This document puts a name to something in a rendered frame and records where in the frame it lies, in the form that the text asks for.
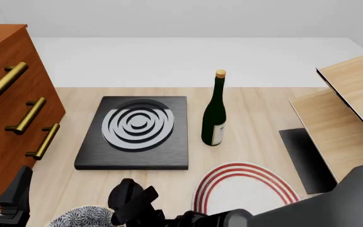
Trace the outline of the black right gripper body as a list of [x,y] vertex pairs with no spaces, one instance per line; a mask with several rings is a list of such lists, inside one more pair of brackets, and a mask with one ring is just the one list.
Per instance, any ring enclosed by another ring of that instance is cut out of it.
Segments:
[[197,213],[187,211],[175,219],[166,219],[162,211],[153,211],[127,222],[127,227],[192,227]]

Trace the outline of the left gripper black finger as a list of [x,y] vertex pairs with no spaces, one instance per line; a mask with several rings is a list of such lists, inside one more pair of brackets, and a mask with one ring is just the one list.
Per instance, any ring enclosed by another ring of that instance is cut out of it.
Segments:
[[33,171],[22,166],[9,187],[0,196],[2,209],[29,210],[29,190]]

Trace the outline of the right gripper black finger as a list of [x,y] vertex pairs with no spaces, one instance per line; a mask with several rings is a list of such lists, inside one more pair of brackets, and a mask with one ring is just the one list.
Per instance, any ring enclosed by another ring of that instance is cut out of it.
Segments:
[[114,187],[108,197],[108,206],[115,211],[111,219],[113,225],[122,225],[132,219],[136,214],[136,211],[133,211],[136,205],[133,203],[129,204],[129,202],[141,194],[142,191],[143,188],[130,178],[122,179]]
[[162,223],[165,216],[161,209],[155,209],[152,202],[159,197],[156,189],[150,186],[135,197],[135,223]]

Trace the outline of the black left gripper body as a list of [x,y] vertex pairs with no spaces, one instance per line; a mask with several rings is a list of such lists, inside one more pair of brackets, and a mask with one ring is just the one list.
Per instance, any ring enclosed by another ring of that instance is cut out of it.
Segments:
[[29,218],[28,210],[0,209],[0,227],[26,227]]

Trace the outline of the black white patterned bowl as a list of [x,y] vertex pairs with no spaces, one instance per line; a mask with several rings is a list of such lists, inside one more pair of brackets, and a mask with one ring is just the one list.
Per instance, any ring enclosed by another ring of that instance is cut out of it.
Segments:
[[76,207],[60,215],[47,227],[114,227],[114,211],[100,206]]

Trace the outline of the flat black stove plate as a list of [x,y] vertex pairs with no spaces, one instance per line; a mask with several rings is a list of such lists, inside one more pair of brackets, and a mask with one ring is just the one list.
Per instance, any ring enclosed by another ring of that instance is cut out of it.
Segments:
[[74,167],[77,170],[187,170],[187,98],[104,96]]

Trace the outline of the white plate with red rings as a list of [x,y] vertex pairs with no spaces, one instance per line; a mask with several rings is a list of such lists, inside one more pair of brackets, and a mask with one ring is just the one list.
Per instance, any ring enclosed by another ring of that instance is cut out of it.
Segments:
[[271,170],[249,162],[229,162],[214,167],[200,179],[192,210],[213,215],[244,209],[258,215],[300,200],[293,187]]

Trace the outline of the dark green wine bottle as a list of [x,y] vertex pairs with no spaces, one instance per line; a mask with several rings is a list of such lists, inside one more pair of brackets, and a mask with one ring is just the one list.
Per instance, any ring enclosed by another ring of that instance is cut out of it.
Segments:
[[226,109],[223,104],[223,88],[225,77],[225,70],[216,71],[212,98],[203,115],[201,138],[209,146],[219,145],[224,137]]

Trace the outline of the pale wooden wine rack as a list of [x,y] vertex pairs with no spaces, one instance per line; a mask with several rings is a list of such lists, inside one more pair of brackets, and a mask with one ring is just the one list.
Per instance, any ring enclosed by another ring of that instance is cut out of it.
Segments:
[[363,56],[316,72],[328,88],[290,99],[302,127],[279,132],[307,194],[363,165]]

